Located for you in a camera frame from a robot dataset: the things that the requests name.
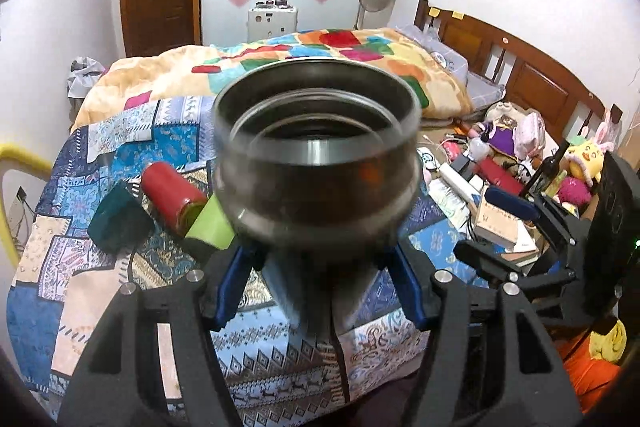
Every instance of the blue patterned bedsheet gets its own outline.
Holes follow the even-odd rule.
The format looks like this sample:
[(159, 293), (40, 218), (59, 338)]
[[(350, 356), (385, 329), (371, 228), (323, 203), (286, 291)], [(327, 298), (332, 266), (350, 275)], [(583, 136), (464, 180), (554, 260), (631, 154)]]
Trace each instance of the blue patterned bedsheet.
[[(7, 299), (8, 328), (24, 381), (53, 417), (119, 286), (172, 284), (195, 266), (159, 225), (143, 245), (117, 259), (95, 247), (87, 227), (101, 199), (121, 180), (148, 208), (140, 190), (148, 162), (171, 163), (211, 194), (212, 106), (211, 97), (199, 96), (145, 103), (75, 130), (55, 161)], [(452, 254), (461, 235), (421, 188), (401, 235), (427, 251), (436, 268), (469, 282), (475, 273)], [(386, 271), (377, 275), (350, 329), (335, 344), (296, 331), (260, 274), (252, 273), (236, 317), (212, 339), (244, 424), (288, 426), (327, 414), (392, 379), (403, 363), (421, 354), (428, 333), (404, 317)], [(170, 408), (180, 410), (168, 327), (159, 328), (159, 346), (165, 395)]]

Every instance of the yellow plush toy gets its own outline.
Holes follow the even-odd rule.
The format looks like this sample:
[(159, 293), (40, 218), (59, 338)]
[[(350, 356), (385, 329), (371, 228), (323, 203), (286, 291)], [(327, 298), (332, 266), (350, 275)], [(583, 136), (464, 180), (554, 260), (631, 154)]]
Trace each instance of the yellow plush toy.
[[(584, 181), (589, 188), (593, 187), (593, 179), (600, 183), (600, 172), (604, 166), (605, 151), (612, 151), (612, 142), (604, 142), (607, 136), (609, 121), (606, 118), (598, 126), (593, 138), (580, 145), (574, 145), (567, 149), (564, 157), (568, 161), (568, 171), (579, 180)], [(589, 131), (587, 127), (582, 129), (580, 134), (586, 136)]]

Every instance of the purple toy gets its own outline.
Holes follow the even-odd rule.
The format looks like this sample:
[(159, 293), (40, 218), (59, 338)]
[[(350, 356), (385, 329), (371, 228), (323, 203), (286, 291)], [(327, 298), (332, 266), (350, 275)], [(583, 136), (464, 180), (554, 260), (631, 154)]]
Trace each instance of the purple toy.
[(583, 206), (591, 201), (591, 193), (587, 184), (570, 176), (562, 180), (557, 195), (560, 203), (567, 201), (575, 206)]

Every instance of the yellow rail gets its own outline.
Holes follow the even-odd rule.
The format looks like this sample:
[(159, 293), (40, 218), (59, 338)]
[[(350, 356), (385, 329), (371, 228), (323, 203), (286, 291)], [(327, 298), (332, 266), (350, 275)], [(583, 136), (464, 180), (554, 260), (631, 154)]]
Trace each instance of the yellow rail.
[[(15, 143), (0, 143), (0, 163), (6, 161), (17, 163), (19, 167), (18, 170), (26, 172), (27, 174), (32, 174), (44, 181), (48, 181), (51, 177), (51, 169), (53, 168), (51, 163), (30, 153), (27, 149), (24, 149)], [(2, 240), (2, 246), (9, 257), (9, 261), (11, 261), (14, 266), (18, 266), (20, 256), (15, 248), (11, 229), (9, 229), (9, 223), (6, 219), (6, 211), (4, 209), (4, 201), (2, 197), (0, 197), (0, 240)]]

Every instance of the white power strip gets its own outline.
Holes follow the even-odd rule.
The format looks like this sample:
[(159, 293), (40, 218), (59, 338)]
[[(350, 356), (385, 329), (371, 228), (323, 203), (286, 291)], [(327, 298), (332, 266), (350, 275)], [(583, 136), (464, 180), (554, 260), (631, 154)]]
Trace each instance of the white power strip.
[(468, 181), (466, 181), (460, 174), (455, 172), (450, 165), (443, 163), (438, 169), (441, 177), (444, 181), (447, 182), (447, 185), (452, 188), (452, 190), (459, 195), (463, 200), (467, 203), (475, 204), (474, 196), (480, 197), (480, 192), (478, 192), (473, 185), (471, 185)]

